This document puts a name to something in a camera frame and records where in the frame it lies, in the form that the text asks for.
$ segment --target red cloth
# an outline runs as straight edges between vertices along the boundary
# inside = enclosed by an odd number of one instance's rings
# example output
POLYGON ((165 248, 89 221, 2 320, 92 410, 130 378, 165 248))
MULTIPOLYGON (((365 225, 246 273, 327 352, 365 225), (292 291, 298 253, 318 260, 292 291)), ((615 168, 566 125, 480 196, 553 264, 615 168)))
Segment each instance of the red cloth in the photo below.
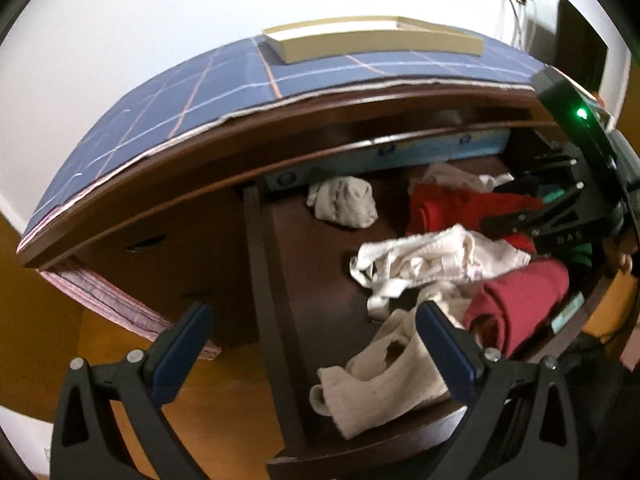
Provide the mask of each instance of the red cloth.
POLYGON ((477 329, 484 346, 494 346, 506 357, 548 316, 566 294, 569 273, 555 258, 540 258, 527 267, 482 284, 471 299, 462 323, 477 329))
MULTIPOLYGON (((433 184, 418 184, 411 195, 409 227, 406 235, 442 231, 461 224, 470 231, 480 231, 485 216, 513 213, 523 209, 536 211, 544 206, 542 199, 511 193, 476 193, 468 189, 446 189, 433 184)), ((512 246, 529 253, 536 247, 523 234, 504 238, 512 246)))

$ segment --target drawer front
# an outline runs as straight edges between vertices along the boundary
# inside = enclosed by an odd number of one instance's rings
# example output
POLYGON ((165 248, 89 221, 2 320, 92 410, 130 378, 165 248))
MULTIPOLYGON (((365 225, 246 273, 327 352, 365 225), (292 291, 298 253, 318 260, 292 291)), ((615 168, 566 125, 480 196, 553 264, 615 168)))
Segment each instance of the drawer front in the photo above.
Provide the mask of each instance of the drawer front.
POLYGON ((387 143, 372 148, 339 153, 299 164, 265 177, 271 191, 305 186, 319 178, 421 166, 436 160, 458 160, 502 153, 509 139, 508 129, 466 132, 428 137, 409 142, 387 143))
POLYGON ((169 320, 194 300, 209 304, 215 343, 258 339, 242 201, 233 189, 143 219, 76 257, 169 320))

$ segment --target black cloth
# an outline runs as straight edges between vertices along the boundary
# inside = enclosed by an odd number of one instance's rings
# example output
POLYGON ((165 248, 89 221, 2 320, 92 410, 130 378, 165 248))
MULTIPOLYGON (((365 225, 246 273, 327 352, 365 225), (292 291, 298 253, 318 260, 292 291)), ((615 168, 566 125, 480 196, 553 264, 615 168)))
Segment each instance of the black cloth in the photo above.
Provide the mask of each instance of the black cloth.
POLYGON ((580 480, 640 478, 640 367, 629 371, 598 343, 580 334, 559 359, 574 409, 580 480))
POLYGON ((513 193, 516 195, 538 196, 540 179, 533 175, 520 176, 511 182, 494 187, 494 193, 513 193))

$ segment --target blue gripper pad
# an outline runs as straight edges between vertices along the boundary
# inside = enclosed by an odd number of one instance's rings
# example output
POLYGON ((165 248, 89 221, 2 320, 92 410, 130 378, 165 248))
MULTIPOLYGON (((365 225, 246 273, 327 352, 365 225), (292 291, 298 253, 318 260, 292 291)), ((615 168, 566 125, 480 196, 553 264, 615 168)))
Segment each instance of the blue gripper pad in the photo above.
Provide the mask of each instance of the blue gripper pad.
POLYGON ((150 397, 157 408, 173 402, 177 397, 191 367, 209 338, 212 323, 211 307, 205 303, 194 303, 173 328, 162 332, 149 349, 150 362, 153 361, 151 356, 155 350, 161 352, 158 362, 150 370, 152 372, 150 397), (164 349, 163 346, 167 343, 169 346, 164 349))
POLYGON ((415 312, 415 327, 442 375, 451 397, 472 405, 478 398, 476 383, 484 365, 480 349, 464 330, 455 328, 434 301, 421 303, 415 312))

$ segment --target white cloth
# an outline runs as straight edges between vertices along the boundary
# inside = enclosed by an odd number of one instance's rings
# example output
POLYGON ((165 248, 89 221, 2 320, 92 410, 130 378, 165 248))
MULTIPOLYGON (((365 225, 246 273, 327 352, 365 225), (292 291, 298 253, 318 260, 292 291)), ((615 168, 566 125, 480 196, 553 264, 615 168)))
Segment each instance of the white cloth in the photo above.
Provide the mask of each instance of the white cloth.
POLYGON ((460 224, 437 233, 362 244, 350 261, 351 276, 372 290, 369 316, 385 320, 389 298, 436 280, 488 280, 524 267, 530 255, 504 240, 492 241, 460 224))
POLYGON ((353 228, 369 227, 378 219, 371 184, 354 176, 338 176, 309 186, 306 205, 319 220, 353 228))
MULTIPOLYGON (((417 304, 435 301, 461 327, 470 300, 448 282, 420 291, 417 304)), ((397 309, 371 343, 346 368, 318 370, 321 384, 311 388, 316 413, 332 416, 344 438, 352 438, 413 410, 448 397, 447 386, 415 329, 415 308, 397 309)))
POLYGON ((511 173, 498 176, 474 175, 454 168, 446 162, 434 162, 421 178, 409 180, 409 194, 414 193, 414 188, 418 184, 435 184, 449 189, 468 189, 478 193, 489 193, 494 190, 494 187, 511 180, 513 180, 511 173))

